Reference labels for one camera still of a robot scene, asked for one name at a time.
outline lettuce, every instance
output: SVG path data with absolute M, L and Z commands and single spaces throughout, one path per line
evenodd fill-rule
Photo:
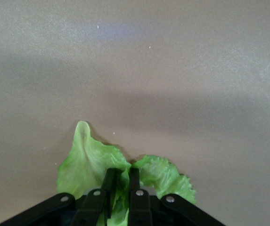
M 177 167 L 168 159 L 146 155 L 131 165 L 118 148 L 104 145 L 90 135 L 87 122 L 78 122 L 72 149 L 58 168 L 57 192 L 68 192 L 80 198 L 88 188 L 101 186 L 108 168 L 122 170 L 116 190 L 112 217 L 109 226 L 126 226 L 128 215 L 129 169 L 140 170 L 140 185 L 153 187 L 158 198 L 175 193 L 195 203 L 195 191 L 189 178 L 178 173 Z

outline green leaf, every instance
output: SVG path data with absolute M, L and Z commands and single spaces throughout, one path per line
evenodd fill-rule
M 128 208 L 129 164 L 118 148 L 93 139 L 87 122 L 78 122 L 72 149 L 58 168 L 57 192 L 68 192 L 76 199 L 88 189 L 101 186 L 108 168 L 123 171 L 116 191 L 112 222 L 124 221 Z
M 145 155 L 132 167 L 140 170 L 140 186 L 153 187 L 159 199 L 164 195 L 175 193 L 192 204 L 196 203 L 196 191 L 192 189 L 190 179 L 180 175 L 177 167 L 167 158 Z

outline table surface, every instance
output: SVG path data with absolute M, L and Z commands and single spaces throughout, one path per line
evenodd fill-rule
M 56 193 L 80 120 L 270 226 L 270 0 L 0 2 L 0 222 Z

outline screw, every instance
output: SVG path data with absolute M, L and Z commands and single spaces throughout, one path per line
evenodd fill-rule
M 68 196 L 64 196 L 64 197 L 61 197 L 60 201 L 65 202 L 65 201 L 68 201 L 68 199 L 69 199 Z
M 174 198 L 172 196 L 167 196 L 166 201 L 167 202 L 174 202 Z
M 100 194 L 101 194 L 101 192 L 99 190 L 94 191 L 94 193 L 93 193 L 93 195 L 95 195 L 95 196 L 100 195 Z
M 144 194 L 144 192 L 142 190 L 137 190 L 136 191 L 137 196 L 142 196 L 143 194 Z

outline silver screw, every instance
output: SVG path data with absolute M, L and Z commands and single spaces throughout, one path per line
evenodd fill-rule
M 95 196 L 97 196 L 97 195 L 100 195 L 101 194 L 101 192 L 100 191 L 94 191 L 94 193 L 93 193 L 93 195 L 95 195 Z
M 137 190 L 136 191 L 137 196 L 142 196 L 143 194 L 144 194 L 144 192 L 142 190 Z
M 174 202 L 174 198 L 172 196 L 167 196 L 166 201 L 167 202 Z
M 60 201 L 65 202 L 65 201 L 68 201 L 68 199 L 69 199 L 68 196 L 64 196 L 64 197 L 61 197 Z

